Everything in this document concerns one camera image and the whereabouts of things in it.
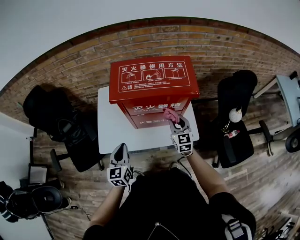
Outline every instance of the black cable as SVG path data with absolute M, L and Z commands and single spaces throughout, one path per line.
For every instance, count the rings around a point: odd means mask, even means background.
M 178 160 L 177 160 L 177 162 L 181 165 L 181 166 L 183 166 L 183 168 L 187 171 L 187 173 L 189 174 L 189 176 L 190 176 L 190 178 L 191 179 L 193 179 L 192 178 L 192 174 L 189 172 L 189 170 L 180 162 L 180 160 L 182 160 L 183 158 L 186 158 L 187 156 L 182 156 L 181 158 L 179 158 Z
M 71 208 L 68 208 L 68 209 L 63 209 L 63 210 L 56 211 L 56 212 L 53 212 L 53 213 L 50 213 L 50 214 L 44 214 L 44 216 L 48 216 L 48 215 L 51 215 L 51 214 L 54 214 L 54 213 L 57 213 L 57 212 L 62 212 L 64 210 L 77 210 L 77 209 L 82 210 L 84 212 L 84 214 L 86 215 L 86 217 L 88 218 L 88 220 L 90 221 L 89 215 L 91 216 L 91 214 L 87 214 L 86 211 L 83 210 L 83 208 L 80 208 L 78 206 L 71 206 Z
M 85 210 L 83 210 L 82 208 L 80 208 L 80 207 L 78 207 L 79 209 L 81 209 L 84 213 L 85 213 L 85 215 L 86 215 L 86 217 L 88 218 L 88 220 L 90 221 L 90 218 L 89 218 L 89 215 L 86 213 L 86 211 Z

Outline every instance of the person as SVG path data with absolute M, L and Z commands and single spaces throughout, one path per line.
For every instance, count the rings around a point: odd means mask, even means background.
M 255 217 L 230 194 L 220 174 L 195 150 L 187 159 L 209 204 L 178 164 L 149 176 L 140 173 L 121 207 L 125 187 L 111 189 L 93 214 L 83 240 L 222 240 L 227 239 L 228 226 L 222 214 L 248 225 L 253 238 Z

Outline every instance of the warning label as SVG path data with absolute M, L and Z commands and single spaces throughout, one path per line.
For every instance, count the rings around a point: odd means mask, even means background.
M 190 86 L 184 61 L 162 61 L 119 67 L 119 92 Z

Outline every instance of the white table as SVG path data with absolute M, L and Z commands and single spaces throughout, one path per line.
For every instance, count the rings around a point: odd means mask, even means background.
M 266 90 L 271 88 L 274 84 L 278 83 L 282 97 L 285 102 L 286 109 L 289 113 L 291 125 L 297 126 L 300 121 L 300 88 L 298 85 L 298 78 L 290 79 L 288 76 L 277 75 L 269 84 L 263 87 L 258 93 L 254 95 L 254 98 L 258 98 Z
M 125 143 L 128 151 L 171 146 L 170 126 L 135 129 L 120 108 L 108 101 L 109 87 L 98 90 L 98 139 L 99 152 L 112 153 L 121 143 Z M 194 135 L 194 141 L 199 140 L 198 128 L 192 105 L 189 104 L 184 113 Z

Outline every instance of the red fire extinguisher box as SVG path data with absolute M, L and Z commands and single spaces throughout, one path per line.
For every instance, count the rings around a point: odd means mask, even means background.
M 199 88 L 189 56 L 153 57 L 111 64 L 109 102 L 118 104 L 134 128 L 169 124 L 170 108 L 183 114 Z

